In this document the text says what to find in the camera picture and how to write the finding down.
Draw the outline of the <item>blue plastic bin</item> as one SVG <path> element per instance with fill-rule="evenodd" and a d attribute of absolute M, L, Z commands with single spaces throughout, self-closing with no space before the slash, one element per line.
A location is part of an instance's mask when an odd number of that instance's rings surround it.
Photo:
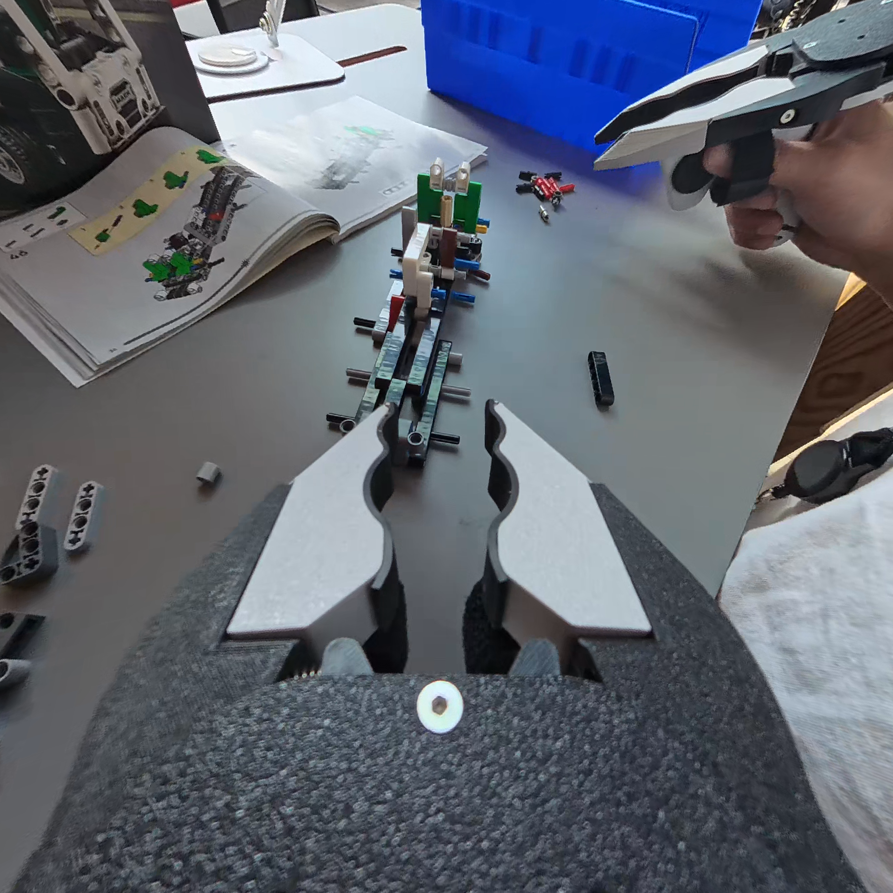
<path fill-rule="evenodd" d="M 429 89 L 600 153 L 625 108 L 741 49 L 759 1 L 423 1 Z"/>

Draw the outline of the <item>white round disc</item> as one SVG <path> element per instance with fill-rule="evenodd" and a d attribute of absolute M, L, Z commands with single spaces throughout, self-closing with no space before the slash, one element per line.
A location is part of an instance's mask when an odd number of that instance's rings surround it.
<path fill-rule="evenodd" d="M 217 41 L 190 52 L 197 71 L 221 76 L 257 73 L 270 61 L 264 52 L 253 47 Z"/>

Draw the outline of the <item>cluster of red black pins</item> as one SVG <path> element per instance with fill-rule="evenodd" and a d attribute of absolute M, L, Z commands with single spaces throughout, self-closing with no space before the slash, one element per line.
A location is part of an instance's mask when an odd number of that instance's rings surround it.
<path fill-rule="evenodd" d="M 539 174 L 531 171 L 521 171 L 518 175 L 519 182 L 515 186 L 515 192 L 519 195 L 535 195 L 542 203 L 548 203 L 554 208 L 562 205 L 564 195 L 575 192 L 572 183 L 563 184 L 563 173 L 551 172 Z"/>

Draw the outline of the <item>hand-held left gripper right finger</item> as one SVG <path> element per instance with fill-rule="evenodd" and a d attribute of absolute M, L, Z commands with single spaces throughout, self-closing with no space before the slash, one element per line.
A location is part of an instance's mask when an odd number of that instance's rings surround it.
<path fill-rule="evenodd" d="M 484 414 L 497 515 L 465 603 L 465 670 L 508 673 L 526 646 L 544 641 L 558 672 L 568 671 L 580 640 L 652 638 L 593 483 L 502 401 L 487 400 Z"/>

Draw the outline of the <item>person's right hand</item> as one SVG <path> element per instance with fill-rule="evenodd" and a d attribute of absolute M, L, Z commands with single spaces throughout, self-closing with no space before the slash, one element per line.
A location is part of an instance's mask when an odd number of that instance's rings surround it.
<path fill-rule="evenodd" d="M 854 274 L 891 307 L 891 103 L 842 111 L 808 141 L 775 140 L 768 187 L 724 209 L 736 245 L 773 247 L 783 224 L 781 193 L 801 219 L 794 245 L 815 262 Z"/>

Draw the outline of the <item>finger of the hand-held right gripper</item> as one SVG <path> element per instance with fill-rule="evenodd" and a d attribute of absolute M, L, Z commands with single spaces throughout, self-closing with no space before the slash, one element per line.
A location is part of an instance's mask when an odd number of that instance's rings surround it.
<path fill-rule="evenodd" d="M 706 146 L 708 126 L 766 99 L 787 94 L 789 78 L 755 78 L 700 106 L 677 111 L 652 124 L 633 128 L 599 155 L 597 169 L 619 169 L 669 158 L 674 151 L 692 152 Z"/>
<path fill-rule="evenodd" d="M 652 124 L 686 108 L 700 106 L 732 88 L 754 80 L 765 70 L 765 46 L 752 46 L 687 73 L 628 106 L 595 135 L 610 143 L 633 128 Z"/>

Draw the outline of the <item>dark grey angled lego beam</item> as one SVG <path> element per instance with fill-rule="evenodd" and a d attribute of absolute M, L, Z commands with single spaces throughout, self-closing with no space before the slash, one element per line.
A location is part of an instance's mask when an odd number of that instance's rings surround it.
<path fill-rule="evenodd" d="M 35 520 L 26 520 L 1 558 L 1 584 L 25 586 L 51 577 L 58 568 L 56 530 Z"/>

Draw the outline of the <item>white rounded desk pad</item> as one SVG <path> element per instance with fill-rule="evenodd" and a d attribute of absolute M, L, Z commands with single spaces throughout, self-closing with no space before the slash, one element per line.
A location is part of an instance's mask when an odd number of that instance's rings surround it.
<path fill-rule="evenodd" d="M 306 40 L 280 31 L 280 46 L 274 49 L 270 47 L 265 34 L 258 28 L 188 41 L 187 51 L 191 60 L 193 61 L 190 51 L 213 41 L 253 47 L 264 52 L 270 61 L 262 71 L 235 76 L 201 73 L 195 69 L 201 88 L 211 102 L 242 96 L 273 94 L 300 87 L 325 86 L 336 83 L 344 77 L 344 70 L 340 64 Z"/>

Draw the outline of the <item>black lego beam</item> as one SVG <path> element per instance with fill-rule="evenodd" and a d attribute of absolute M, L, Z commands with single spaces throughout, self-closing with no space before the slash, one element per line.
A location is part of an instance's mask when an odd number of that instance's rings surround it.
<path fill-rule="evenodd" d="M 586 363 L 597 407 L 611 407 L 614 404 L 615 395 L 606 354 L 595 350 L 589 351 Z"/>

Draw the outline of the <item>lego set box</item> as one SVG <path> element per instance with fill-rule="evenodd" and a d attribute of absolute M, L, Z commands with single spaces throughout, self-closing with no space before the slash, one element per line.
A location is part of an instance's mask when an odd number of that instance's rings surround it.
<path fill-rule="evenodd" d="M 152 128 L 220 136 L 171 2 L 1 3 L 1 215 L 68 195 Z"/>

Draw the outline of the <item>lego truck chassis model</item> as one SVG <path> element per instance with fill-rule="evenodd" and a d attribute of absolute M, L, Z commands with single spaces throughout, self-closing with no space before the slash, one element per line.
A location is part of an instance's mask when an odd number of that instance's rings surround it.
<path fill-rule="evenodd" d="M 488 283 L 481 267 L 482 237 L 489 220 L 480 217 L 482 185 L 473 179 L 472 161 L 454 172 L 437 158 L 417 178 L 415 207 L 401 210 L 400 247 L 391 249 L 396 267 L 385 304 L 374 319 L 355 317 L 355 329 L 370 335 L 376 356 L 371 370 L 348 368 L 349 382 L 363 386 L 353 413 L 327 414 L 333 430 L 346 434 L 385 404 L 397 424 L 395 464 L 423 468 L 431 447 L 458 448 L 459 435 L 436 429 L 443 398 L 467 401 L 468 387 L 452 385 L 463 355 L 445 336 L 445 318 L 453 306 L 472 307 L 475 296 L 466 280 Z"/>

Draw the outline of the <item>black round device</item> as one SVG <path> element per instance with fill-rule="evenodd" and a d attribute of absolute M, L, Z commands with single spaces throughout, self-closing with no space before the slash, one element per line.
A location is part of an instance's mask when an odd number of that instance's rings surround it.
<path fill-rule="evenodd" d="M 849 493 L 892 455 L 892 429 L 863 430 L 843 440 L 822 440 L 794 458 L 779 485 L 762 497 L 796 497 L 813 506 Z"/>

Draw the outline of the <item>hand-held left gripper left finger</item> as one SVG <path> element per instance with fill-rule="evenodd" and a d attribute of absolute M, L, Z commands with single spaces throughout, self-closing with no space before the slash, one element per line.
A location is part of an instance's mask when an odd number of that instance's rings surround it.
<path fill-rule="evenodd" d="M 406 597 L 382 510 L 398 411 L 384 404 L 291 483 L 231 615 L 235 641 L 300 640 L 315 661 L 351 639 L 375 673 L 406 667 Z"/>

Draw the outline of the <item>light grey lego beam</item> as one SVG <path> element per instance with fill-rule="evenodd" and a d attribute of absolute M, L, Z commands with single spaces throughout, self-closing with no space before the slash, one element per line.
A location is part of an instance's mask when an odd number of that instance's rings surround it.
<path fill-rule="evenodd" d="M 104 495 L 105 487 L 94 480 L 79 486 L 62 539 L 63 550 L 68 555 L 82 554 L 93 547 Z"/>
<path fill-rule="evenodd" d="M 32 521 L 53 527 L 60 481 L 60 471 L 49 463 L 41 463 L 34 469 L 17 513 L 14 525 L 17 532 Z"/>

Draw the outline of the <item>open lego instruction booklet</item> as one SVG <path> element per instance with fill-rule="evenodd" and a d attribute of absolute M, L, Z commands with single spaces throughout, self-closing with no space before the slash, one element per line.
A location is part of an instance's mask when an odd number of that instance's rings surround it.
<path fill-rule="evenodd" d="M 81 387 L 339 232 L 217 148 L 155 128 L 70 195 L 2 221 L 2 314 Z"/>

